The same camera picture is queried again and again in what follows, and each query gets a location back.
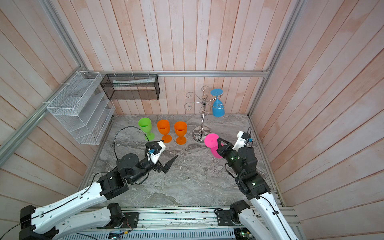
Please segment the orange wine glass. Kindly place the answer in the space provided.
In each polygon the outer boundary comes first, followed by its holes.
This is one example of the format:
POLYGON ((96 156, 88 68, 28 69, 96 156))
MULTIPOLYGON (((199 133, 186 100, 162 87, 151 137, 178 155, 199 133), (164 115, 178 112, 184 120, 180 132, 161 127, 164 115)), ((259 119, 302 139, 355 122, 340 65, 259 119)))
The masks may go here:
POLYGON ((176 122, 174 125, 175 133, 178 136, 176 141, 179 145, 184 145, 187 142, 187 139, 185 137, 187 133, 187 124, 185 122, 179 121, 176 122))
POLYGON ((170 133, 170 122, 168 120, 160 120, 157 123, 159 132, 163 135, 162 141, 166 144, 172 141, 170 133))

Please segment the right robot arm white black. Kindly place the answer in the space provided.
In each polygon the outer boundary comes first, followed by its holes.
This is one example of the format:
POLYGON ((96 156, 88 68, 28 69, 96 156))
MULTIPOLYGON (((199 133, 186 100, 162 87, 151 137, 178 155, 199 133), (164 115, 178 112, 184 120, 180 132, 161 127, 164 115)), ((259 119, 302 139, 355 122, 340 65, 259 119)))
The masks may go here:
POLYGON ((235 145, 218 138, 217 153, 236 173, 235 181, 240 192, 257 210, 254 213, 246 201, 237 201, 231 204, 231 221, 243 225, 257 240, 297 240, 270 187, 258 173, 258 160, 248 142, 246 134, 239 137, 235 145))

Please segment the pink plastic wine glass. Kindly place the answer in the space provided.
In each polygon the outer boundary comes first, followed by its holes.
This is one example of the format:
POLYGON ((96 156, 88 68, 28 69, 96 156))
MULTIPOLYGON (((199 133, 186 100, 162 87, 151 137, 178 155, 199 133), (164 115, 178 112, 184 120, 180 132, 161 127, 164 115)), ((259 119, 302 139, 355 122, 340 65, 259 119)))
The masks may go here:
POLYGON ((204 143, 211 150, 211 153, 215 158, 222 159, 223 157, 221 157, 217 152, 217 149, 219 147, 218 138, 219 136, 217 134, 213 134, 213 133, 208 134, 205 137, 204 143))

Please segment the orange wine glass front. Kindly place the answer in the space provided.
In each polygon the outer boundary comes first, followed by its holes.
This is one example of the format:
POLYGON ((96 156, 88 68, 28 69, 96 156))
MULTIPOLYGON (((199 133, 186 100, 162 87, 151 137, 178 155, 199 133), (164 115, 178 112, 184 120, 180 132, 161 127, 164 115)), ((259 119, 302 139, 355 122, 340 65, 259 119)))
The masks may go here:
POLYGON ((168 120, 160 120, 157 123, 159 132, 163 135, 162 141, 166 144, 172 141, 170 133, 170 122, 168 120))

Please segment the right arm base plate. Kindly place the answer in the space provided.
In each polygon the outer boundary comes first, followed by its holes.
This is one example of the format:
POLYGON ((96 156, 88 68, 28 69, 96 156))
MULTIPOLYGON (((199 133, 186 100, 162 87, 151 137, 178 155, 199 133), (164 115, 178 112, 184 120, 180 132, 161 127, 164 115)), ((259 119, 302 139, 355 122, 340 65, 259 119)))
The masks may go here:
POLYGON ((217 216, 217 222, 219 226, 240 226, 238 213, 234 210, 223 210, 217 208, 214 210, 215 215, 217 216))

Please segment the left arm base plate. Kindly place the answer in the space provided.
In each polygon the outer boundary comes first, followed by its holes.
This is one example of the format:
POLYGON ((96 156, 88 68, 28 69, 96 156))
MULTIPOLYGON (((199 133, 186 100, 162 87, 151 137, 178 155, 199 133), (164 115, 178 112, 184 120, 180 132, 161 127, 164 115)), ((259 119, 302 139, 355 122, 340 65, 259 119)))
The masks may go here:
POLYGON ((112 214, 108 224, 104 227, 97 227, 97 229, 135 229, 138 225, 139 215, 138 212, 112 214))

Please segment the green plastic wine glass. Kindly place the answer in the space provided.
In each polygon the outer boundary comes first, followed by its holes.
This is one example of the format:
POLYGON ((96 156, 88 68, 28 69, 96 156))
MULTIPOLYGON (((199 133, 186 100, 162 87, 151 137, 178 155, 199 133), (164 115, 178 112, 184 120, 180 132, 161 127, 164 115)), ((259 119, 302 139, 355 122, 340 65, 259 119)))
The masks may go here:
POLYGON ((155 138, 155 134, 152 132, 152 122, 149 118, 141 118, 138 121, 140 129, 146 133, 148 140, 151 142, 155 138))

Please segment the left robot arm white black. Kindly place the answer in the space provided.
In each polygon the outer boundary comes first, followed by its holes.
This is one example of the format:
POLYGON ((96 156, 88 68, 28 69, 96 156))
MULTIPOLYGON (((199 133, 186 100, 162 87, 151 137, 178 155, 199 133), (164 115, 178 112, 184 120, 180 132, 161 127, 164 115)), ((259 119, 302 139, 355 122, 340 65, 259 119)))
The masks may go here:
POLYGON ((44 207, 32 205, 21 210, 21 240, 58 240, 64 236, 91 228, 113 229, 123 225, 125 215, 117 203, 93 212, 83 211, 111 200, 129 190, 150 171, 167 173, 176 160, 165 165, 150 158, 139 160, 127 154, 117 160, 116 167, 77 193, 44 207))

